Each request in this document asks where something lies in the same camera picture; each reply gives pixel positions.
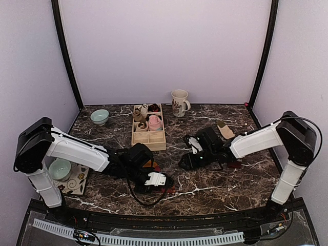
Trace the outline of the maroon purple orange striped sock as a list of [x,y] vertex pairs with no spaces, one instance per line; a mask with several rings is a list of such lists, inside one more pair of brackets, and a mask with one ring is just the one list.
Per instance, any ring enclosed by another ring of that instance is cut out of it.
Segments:
[[149,171],[149,172],[161,172],[159,165],[156,162],[154,162],[153,166],[151,166],[150,161],[142,167],[142,170]]

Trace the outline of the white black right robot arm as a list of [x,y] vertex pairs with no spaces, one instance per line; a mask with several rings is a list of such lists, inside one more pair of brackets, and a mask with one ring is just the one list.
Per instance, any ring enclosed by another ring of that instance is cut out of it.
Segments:
[[187,171],[214,162],[231,163],[264,150],[283,151],[285,161],[277,157],[282,170],[269,198],[271,203],[261,212],[264,221],[273,222],[281,214],[281,205],[300,185],[320,153],[323,134],[313,121],[286,111],[268,125],[227,140],[222,140],[213,128],[207,127],[195,135],[186,135],[184,141],[191,151],[182,156],[178,165]]

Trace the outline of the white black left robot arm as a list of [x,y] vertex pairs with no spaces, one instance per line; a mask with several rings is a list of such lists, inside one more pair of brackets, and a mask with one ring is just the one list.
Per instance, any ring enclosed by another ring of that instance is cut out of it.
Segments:
[[64,197],[44,163],[45,157],[55,157],[88,167],[96,172],[134,183],[142,192],[174,185],[167,174],[156,170],[152,151],[137,143],[129,149],[112,149],[94,145],[70,136],[43,117],[19,137],[13,164],[14,172],[24,173],[43,198],[52,215],[61,223],[72,220],[72,211],[64,206]]

